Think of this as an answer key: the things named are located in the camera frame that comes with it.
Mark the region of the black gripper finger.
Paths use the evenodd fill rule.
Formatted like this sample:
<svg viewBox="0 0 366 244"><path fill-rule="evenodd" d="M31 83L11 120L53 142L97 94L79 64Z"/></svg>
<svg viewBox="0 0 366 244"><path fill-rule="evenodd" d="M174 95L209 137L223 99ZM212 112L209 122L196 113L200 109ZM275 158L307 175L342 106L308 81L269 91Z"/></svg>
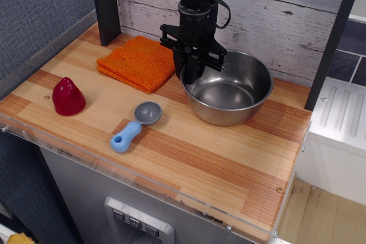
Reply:
<svg viewBox="0 0 366 244"><path fill-rule="evenodd" d="M173 61L176 71L176 76L181 79L181 72L188 61L188 54L185 49L179 47L173 47Z"/></svg>
<svg viewBox="0 0 366 244"><path fill-rule="evenodd" d="M193 84L203 74L205 60L203 57L191 55L186 64L186 83Z"/></svg>

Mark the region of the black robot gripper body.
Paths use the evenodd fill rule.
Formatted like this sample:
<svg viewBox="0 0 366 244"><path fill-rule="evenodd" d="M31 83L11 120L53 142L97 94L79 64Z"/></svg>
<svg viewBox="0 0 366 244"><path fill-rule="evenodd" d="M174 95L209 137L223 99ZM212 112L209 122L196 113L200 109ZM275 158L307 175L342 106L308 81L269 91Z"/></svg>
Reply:
<svg viewBox="0 0 366 244"><path fill-rule="evenodd" d="M173 47L185 49L191 55L203 57L205 66L217 71L225 68L224 57L227 50L215 40L217 25L217 6L209 6L202 10L190 10L182 6L180 24L178 26L163 24L160 26L161 45L173 50Z"/></svg>

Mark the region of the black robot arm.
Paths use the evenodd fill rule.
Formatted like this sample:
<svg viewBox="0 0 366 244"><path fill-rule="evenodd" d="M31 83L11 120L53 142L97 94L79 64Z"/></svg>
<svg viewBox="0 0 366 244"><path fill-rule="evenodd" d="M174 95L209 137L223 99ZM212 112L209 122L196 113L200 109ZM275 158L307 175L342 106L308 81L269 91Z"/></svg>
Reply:
<svg viewBox="0 0 366 244"><path fill-rule="evenodd" d="M193 84L202 77L207 66L219 72L225 68L227 50L215 40L214 35L217 29L227 27L231 16L223 26L219 26L219 5L231 12L222 0L180 0L180 24L160 26L161 45L173 50L176 74L184 83Z"/></svg>

